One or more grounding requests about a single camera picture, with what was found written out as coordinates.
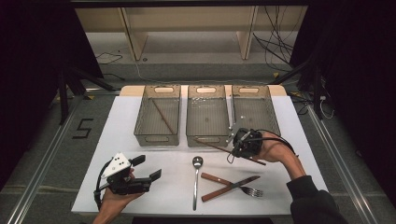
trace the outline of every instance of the fork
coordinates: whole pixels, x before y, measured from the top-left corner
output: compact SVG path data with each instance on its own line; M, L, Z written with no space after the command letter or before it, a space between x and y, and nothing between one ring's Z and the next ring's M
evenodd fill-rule
M220 184L223 184L223 185L231 185L232 184L232 182L230 182L228 180L219 178L217 176L209 175L207 173L201 173L201 178L205 178L205 179L209 179L209 180L212 180L212 181L216 181L216 182L218 182ZM246 193L247 195L255 197L255 198L260 198L264 194L264 191L262 191L260 189L252 189L252 188L243 187L243 186L241 186L239 188L242 191L244 191L244 193Z

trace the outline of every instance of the utensil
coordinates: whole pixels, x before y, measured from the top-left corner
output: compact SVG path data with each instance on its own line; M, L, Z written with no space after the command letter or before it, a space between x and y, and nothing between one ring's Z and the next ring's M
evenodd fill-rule
M197 209L197 191L198 191L198 170L204 164L204 159L202 157L194 157L192 159L192 165L195 167L195 184L194 184L194 199L192 202L192 209L195 211Z
M210 175L210 174L207 174L207 173L201 173L201 178L212 180L212 181L218 182L218 183L223 184L223 185L231 185L232 184L232 182L230 182L228 180L225 180L225 179L222 179L220 177L217 177L217 176L214 176L214 175ZM252 188L243 187L243 186L241 186L239 188L242 191L244 191L247 195L250 195L252 197L259 198L259 197L262 197L262 195L264 194L264 191L262 191L260 189L252 189Z
M244 180L241 180L239 182L232 183L231 185L228 185L227 187L225 187L223 189L218 189L218 190L216 190L214 192L208 193L208 194L202 196L201 199L202 199L203 202L206 202L206 201L208 201L210 199L213 199L215 197L218 197L221 194L224 194L224 193L226 193L226 192L228 192L228 191L230 191L232 189L236 189L236 188L241 187L242 185L246 185L247 183L249 183L249 182L251 182L251 181L253 181L255 179L258 179L258 178L260 178L259 175L251 176L251 177L246 178Z

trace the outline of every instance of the brown knife handle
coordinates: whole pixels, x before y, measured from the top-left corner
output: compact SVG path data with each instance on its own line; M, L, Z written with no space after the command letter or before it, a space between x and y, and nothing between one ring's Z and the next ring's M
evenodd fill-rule
M201 178L213 180L213 181L219 182L219 183L221 183L221 184L223 184L223 185L231 185L231 184L232 184L232 183L231 183L230 181L228 181L228 180L221 179L221 178L219 178L219 177L217 177L217 176L213 176L213 175L210 175L210 174L207 174L207 173L201 173Z
M206 202L206 201L209 201L209 200L211 200L211 199L213 199L215 197L218 197L221 194L230 191L231 189L232 189L231 187L225 187L224 189L219 189L219 190L213 191L211 193L208 193L208 194L206 194L206 195L201 197L202 202Z

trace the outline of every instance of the knife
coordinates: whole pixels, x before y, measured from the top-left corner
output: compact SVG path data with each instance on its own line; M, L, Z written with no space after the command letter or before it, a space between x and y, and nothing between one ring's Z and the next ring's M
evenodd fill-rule
M239 188L242 185L246 185L247 183L249 183L249 182L251 182L251 181L253 181L255 179L258 179L258 178L260 178L259 175L254 175L254 176L251 176L251 177L246 178L244 180L241 180L239 182L231 183L231 185L228 185L227 187L225 187L223 189L219 189L219 190L213 191L213 192L211 192L209 194L206 194L206 195L202 196L201 197L202 202L209 201L209 200L211 200L211 199L213 199L215 197L220 196L223 193L226 193L226 192L228 192L228 191L230 191L232 189ZM226 181L226 180L222 180L222 179L218 178L217 181L219 181L220 183L225 183L225 182L222 182L222 181Z

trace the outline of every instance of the spoon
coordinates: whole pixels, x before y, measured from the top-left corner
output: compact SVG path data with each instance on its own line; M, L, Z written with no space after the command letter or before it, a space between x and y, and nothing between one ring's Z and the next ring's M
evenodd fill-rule
M192 165L195 167L195 185L194 185L194 200L192 204L192 209L195 211L197 209L197 183L198 183L198 170L204 164L204 159L202 157L194 157L192 159Z

